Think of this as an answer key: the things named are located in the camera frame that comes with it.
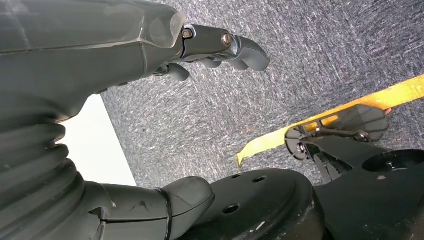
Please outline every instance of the mounting hole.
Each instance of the mounting hole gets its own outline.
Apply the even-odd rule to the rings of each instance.
[[[222,211],[224,214],[232,214],[240,208],[238,204],[232,204],[224,208]]]
[[[371,157],[362,164],[362,168],[373,173],[386,173],[407,170],[423,162],[422,150],[397,150]]]
[[[266,176],[260,176],[258,178],[253,179],[252,183],[259,183],[259,182],[261,182],[261,181],[263,181],[265,179],[267,179]]]
[[[236,174],[236,175],[233,175],[231,178],[232,179],[236,179],[236,178],[238,178],[238,177],[240,177],[242,174]]]

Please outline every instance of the yellow tape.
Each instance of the yellow tape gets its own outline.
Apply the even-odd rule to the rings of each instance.
[[[242,164],[244,158],[276,148],[285,144],[285,135],[289,128],[311,122],[358,104],[387,110],[424,97],[424,74],[393,85],[382,91],[364,96],[347,104],[338,106],[319,115],[310,117],[298,123],[286,126],[250,141],[241,152],[237,153],[237,163]]]

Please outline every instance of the bolt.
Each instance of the bolt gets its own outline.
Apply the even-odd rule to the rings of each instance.
[[[221,41],[225,47],[229,47],[231,46],[231,43],[233,42],[233,38],[228,32],[224,32],[221,36]]]
[[[189,39],[189,38],[193,37],[193,32],[190,29],[186,28],[186,29],[182,30],[182,37],[184,39]]]
[[[298,143],[297,144],[297,151],[299,152],[299,153],[301,153],[301,154],[304,154],[304,153],[306,153],[306,147],[305,147],[305,145],[303,144],[303,143]]]

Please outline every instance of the robotic hand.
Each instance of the robotic hand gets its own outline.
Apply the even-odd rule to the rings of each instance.
[[[227,30],[201,25],[185,25],[181,32],[182,51],[175,60],[170,60],[154,73],[155,76],[169,75],[185,81],[190,73],[176,64],[179,62],[201,62],[214,69],[227,61],[237,70],[264,71],[270,59],[254,41],[229,33]]]
[[[184,26],[172,7],[137,0],[0,4],[0,239],[173,240],[215,193],[188,177],[158,189],[86,182],[58,124],[114,86],[189,73],[178,63],[263,71],[270,60],[227,30]]]

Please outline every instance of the gray carpet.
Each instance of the gray carpet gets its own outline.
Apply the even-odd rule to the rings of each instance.
[[[167,0],[188,22],[225,28],[269,53],[265,72],[187,64],[191,78],[151,77],[103,93],[137,184],[186,176],[213,182],[240,171],[293,169],[315,185],[311,162],[284,146],[247,158],[247,142],[424,74],[424,1]],[[424,149],[424,99],[398,107],[381,141]]]

